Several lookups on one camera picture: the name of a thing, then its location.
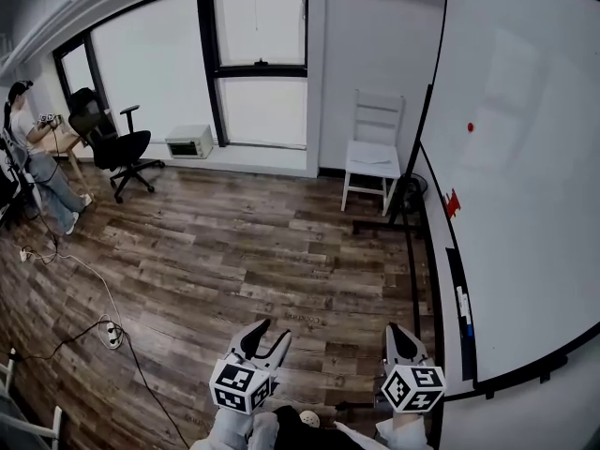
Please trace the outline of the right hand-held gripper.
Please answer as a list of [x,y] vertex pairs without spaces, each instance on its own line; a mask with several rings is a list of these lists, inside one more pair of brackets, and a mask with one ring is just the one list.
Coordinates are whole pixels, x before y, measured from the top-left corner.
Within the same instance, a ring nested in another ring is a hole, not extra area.
[[428,357],[423,342],[404,327],[385,327],[383,375],[377,380],[377,404],[394,413],[428,413],[445,393],[441,367]]

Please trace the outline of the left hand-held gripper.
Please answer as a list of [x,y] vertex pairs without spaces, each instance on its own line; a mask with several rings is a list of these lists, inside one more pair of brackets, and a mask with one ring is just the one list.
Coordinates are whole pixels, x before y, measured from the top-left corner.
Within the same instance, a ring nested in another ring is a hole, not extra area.
[[277,372],[292,343],[292,333],[286,330],[265,355],[256,355],[270,323],[262,319],[242,328],[217,360],[209,386],[219,408],[254,413],[275,392]]

